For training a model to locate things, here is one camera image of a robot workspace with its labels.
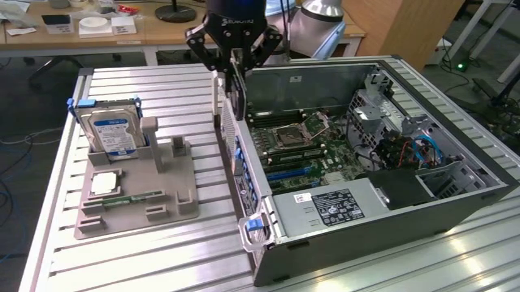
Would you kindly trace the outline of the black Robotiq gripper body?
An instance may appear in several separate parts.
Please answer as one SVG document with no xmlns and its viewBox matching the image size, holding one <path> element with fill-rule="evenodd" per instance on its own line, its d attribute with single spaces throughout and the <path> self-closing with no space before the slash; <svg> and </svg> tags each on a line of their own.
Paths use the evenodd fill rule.
<svg viewBox="0 0 520 292">
<path fill-rule="evenodd" d="M 251 48 L 267 29 L 267 1 L 208 1 L 205 32 L 220 49 Z"/>
</svg>

